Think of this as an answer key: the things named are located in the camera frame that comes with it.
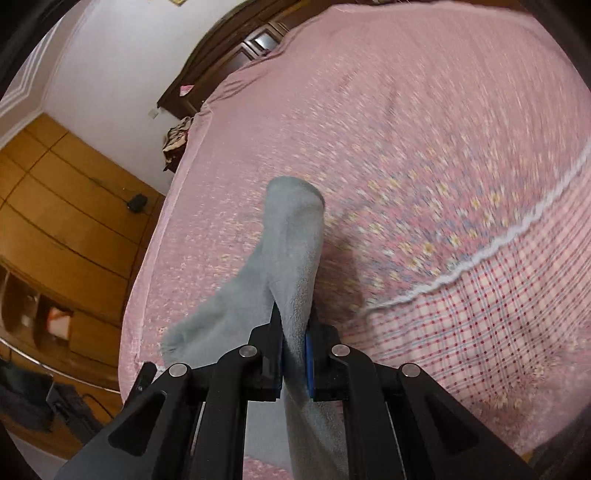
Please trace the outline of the wooden wardrobe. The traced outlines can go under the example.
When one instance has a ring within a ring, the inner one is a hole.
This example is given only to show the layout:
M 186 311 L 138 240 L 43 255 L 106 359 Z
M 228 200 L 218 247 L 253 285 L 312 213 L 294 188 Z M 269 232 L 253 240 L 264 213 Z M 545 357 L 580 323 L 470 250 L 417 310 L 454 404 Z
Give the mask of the wooden wardrobe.
M 147 197 L 142 213 L 126 203 Z M 7 429 L 62 458 L 81 447 L 79 424 L 54 408 L 39 428 L 22 416 L 54 385 L 95 421 L 120 411 L 125 307 L 163 196 L 40 114 L 1 150 L 1 360 L 44 384 L 4 387 Z

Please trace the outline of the black device on wardrobe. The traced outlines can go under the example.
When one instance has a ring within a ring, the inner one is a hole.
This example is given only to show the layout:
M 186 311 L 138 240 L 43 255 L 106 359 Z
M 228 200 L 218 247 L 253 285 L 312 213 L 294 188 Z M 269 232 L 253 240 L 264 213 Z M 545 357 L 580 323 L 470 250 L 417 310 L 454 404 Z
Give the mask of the black device on wardrobe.
M 143 194 L 133 196 L 127 203 L 127 209 L 134 214 L 142 213 L 147 205 L 147 197 Z

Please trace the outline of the clothes pile on nightstand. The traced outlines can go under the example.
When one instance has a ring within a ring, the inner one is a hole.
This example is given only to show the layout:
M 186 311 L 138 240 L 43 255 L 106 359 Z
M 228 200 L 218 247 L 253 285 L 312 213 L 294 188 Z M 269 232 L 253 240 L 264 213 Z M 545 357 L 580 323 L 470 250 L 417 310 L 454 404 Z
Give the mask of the clothes pile on nightstand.
M 186 150 L 188 133 L 192 122 L 193 118 L 191 116 L 185 116 L 176 126 L 167 131 L 162 146 L 164 171 L 176 172 Z

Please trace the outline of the pink floral bedspread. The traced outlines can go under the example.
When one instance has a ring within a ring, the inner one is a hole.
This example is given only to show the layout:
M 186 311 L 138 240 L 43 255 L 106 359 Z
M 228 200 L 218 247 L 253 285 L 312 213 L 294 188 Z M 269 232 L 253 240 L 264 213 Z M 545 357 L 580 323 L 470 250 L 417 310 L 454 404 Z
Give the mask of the pink floral bedspread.
M 123 320 L 118 380 L 245 265 L 266 187 L 325 203 L 311 307 L 520 454 L 590 403 L 590 90 L 530 14 L 338 5 L 205 101 Z

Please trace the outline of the pink item on headboard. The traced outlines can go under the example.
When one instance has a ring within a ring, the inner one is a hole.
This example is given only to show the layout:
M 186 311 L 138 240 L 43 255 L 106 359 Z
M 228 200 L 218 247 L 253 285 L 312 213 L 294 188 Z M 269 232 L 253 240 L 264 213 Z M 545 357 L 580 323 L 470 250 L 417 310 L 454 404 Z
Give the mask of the pink item on headboard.
M 193 85 L 181 85 L 179 87 L 178 95 L 180 97 L 186 96 L 193 89 Z

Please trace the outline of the dark wooden headboard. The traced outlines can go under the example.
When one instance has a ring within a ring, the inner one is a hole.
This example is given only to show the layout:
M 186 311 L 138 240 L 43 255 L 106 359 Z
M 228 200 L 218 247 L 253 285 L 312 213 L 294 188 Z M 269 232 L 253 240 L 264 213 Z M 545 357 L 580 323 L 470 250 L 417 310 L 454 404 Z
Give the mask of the dark wooden headboard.
M 322 0 L 242 2 L 198 42 L 157 107 L 178 119 L 197 114 L 229 74 L 266 56 L 288 32 L 337 4 Z M 180 97 L 181 85 L 193 85 L 193 89 Z

